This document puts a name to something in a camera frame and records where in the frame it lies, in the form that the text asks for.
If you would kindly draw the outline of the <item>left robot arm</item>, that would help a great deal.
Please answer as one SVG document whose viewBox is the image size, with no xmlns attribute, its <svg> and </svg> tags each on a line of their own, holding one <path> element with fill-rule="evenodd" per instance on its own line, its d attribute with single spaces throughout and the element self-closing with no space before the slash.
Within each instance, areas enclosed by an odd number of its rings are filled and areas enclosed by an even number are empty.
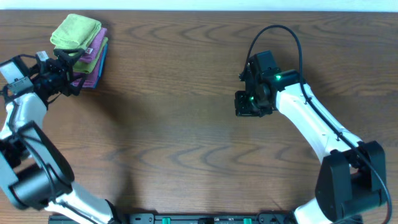
<svg viewBox="0 0 398 224">
<path fill-rule="evenodd" d="M 42 131 L 49 104 L 60 95 L 79 95 L 86 75 L 73 66 L 84 49 L 37 52 L 28 67 L 23 54 L 1 63 L 7 116 L 1 130 L 1 190 L 18 209 L 62 214 L 77 223 L 125 223 L 108 200 L 75 182 L 71 166 Z"/>
</svg>

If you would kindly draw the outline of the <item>light green microfiber cloth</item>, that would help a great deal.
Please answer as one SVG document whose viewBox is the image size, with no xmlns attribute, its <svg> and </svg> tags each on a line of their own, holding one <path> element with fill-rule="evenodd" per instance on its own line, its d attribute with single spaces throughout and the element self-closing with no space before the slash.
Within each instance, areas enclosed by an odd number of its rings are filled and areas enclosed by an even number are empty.
<svg viewBox="0 0 398 224">
<path fill-rule="evenodd" d="M 58 49 L 84 49 L 92 43 L 102 24 L 95 19 L 69 14 L 52 33 L 50 42 Z"/>
</svg>

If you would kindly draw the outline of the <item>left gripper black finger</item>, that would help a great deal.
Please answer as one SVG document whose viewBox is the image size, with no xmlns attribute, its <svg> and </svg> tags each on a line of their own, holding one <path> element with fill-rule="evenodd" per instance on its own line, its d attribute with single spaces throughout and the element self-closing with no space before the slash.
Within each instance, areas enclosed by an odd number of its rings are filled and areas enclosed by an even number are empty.
<svg viewBox="0 0 398 224">
<path fill-rule="evenodd" d="M 86 81 L 87 74 L 82 73 L 79 75 L 69 74 L 67 76 L 67 80 L 64 82 L 64 87 L 62 88 L 62 94 L 65 96 L 75 95 L 78 96 L 80 94 L 81 89 L 83 88 L 83 84 Z M 73 85 L 73 82 L 78 80 L 79 83 L 77 86 Z"/>
<path fill-rule="evenodd" d="M 67 65 L 74 65 L 85 53 L 84 49 L 54 49 L 54 55 Z"/>
</svg>

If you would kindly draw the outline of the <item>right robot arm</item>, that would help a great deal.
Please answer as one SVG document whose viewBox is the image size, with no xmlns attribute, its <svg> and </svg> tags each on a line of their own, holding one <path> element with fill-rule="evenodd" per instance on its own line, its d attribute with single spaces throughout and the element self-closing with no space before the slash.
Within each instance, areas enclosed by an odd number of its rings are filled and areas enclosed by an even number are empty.
<svg viewBox="0 0 398 224">
<path fill-rule="evenodd" d="M 239 79 L 245 89 L 235 93 L 236 115 L 278 111 L 300 131 L 321 164 L 315 198 L 286 214 L 284 223 L 359 223 L 361 213 L 383 205 L 384 221 L 391 220 L 385 152 L 378 142 L 363 142 L 348 131 L 295 70 L 247 68 Z"/>
</svg>

